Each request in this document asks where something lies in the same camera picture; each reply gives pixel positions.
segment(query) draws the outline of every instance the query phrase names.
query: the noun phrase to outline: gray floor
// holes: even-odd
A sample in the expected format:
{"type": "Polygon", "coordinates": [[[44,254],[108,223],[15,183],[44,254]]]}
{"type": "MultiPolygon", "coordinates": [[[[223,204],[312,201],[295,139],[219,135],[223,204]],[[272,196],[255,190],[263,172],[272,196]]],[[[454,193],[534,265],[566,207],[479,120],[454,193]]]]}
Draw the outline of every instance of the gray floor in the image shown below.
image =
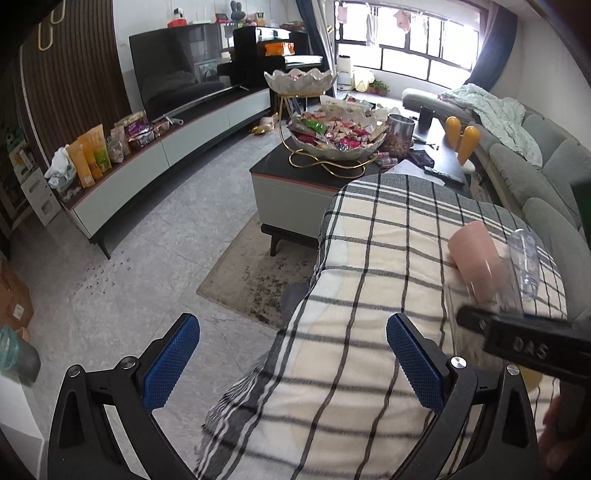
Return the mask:
{"type": "MultiPolygon", "coordinates": [[[[196,290],[256,212],[248,169],[278,143],[276,132],[243,133],[177,170],[113,227],[111,260],[65,212],[47,228],[30,218],[14,233],[12,263],[31,290],[31,343],[43,363],[26,394],[46,437],[68,366],[112,368],[125,355],[139,355],[180,313],[190,312],[200,320],[202,341],[155,417],[193,467],[207,410],[275,336],[196,290]]],[[[142,473],[116,414],[111,416],[132,470],[142,473]]]]}

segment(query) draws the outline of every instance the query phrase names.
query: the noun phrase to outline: plaid blanket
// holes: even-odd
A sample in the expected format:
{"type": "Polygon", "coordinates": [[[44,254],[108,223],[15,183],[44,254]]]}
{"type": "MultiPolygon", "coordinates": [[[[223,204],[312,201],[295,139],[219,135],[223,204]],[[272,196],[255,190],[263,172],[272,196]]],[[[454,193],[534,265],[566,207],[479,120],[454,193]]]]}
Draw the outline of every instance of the plaid blanket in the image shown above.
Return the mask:
{"type": "MultiPolygon", "coordinates": [[[[392,354],[385,323],[405,312],[452,353],[442,288],[454,273],[447,241],[473,220],[486,224],[499,252],[509,233],[527,228],[501,207],[413,177],[384,174],[343,188],[323,219],[308,294],[266,361],[207,415],[197,477],[390,478],[433,415],[392,354]]],[[[541,282],[531,310],[564,317],[560,275],[541,242],[538,251],[541,282]]],[[[539,431],[555,391],[558,382],[544,378],[531,393],[539,431]]],[[[471,424],[446,469],[453,470],[471,424]]]]}

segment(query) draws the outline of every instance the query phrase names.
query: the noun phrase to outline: blue grip pad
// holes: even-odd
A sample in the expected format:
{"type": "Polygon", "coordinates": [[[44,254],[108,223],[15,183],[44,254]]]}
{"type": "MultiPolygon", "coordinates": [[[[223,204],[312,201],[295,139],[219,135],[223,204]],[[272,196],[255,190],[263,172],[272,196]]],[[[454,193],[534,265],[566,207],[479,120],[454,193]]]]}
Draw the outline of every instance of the blue grip pad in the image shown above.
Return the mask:
{"type": "Polygon", "coordinates": [[[435,413],[442,411],[441,376],[397,313],[388,319],[386,338],[421,405],[435,413]]]}
{"type": "Polygon", "coordinates": [[[190,315],[144,377],[144,408],[162,408],[199,343],[199,321],[190,315]]]}

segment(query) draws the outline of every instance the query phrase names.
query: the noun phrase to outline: curtain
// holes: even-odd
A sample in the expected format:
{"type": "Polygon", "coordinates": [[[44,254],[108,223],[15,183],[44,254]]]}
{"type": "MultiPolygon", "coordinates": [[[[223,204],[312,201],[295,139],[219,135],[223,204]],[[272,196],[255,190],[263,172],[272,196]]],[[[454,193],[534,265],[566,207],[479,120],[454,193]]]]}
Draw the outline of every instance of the curtain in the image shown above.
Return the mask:
{"type": "Polygon", "coordinates": [[[517,15],[491,2],[482,51],[466,84],[493,88],[509,60],[516,35],[517,15]]]}
{"type": "Polygon", "coordinates": [[[312,54],[322,55],[321,70],[323,72],[329,69],[334,72],[335,60],[326,32],[324,0],[295,0],[295,2],[308,33],[312,54]]]}

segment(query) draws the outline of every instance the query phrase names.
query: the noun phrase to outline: yellow snack bag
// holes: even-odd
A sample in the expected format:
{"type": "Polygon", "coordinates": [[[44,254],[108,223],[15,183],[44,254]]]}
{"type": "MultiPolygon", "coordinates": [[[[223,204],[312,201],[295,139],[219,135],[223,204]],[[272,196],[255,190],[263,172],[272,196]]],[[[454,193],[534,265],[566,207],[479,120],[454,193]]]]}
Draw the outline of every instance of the yellow snack bag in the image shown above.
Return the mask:
{"type": "Polygon", "coordinates": [[[80,142],[76,140],[74,143],[68,145],[66,147],[66,151],[68,152],[73,164],[76,166],[76,172],[78,173],[78,178],[80,179],[82,186],[85,189],[92,187],[95,184],[95,180],[90,173],[90,167],[86,162],[80,142]]]}

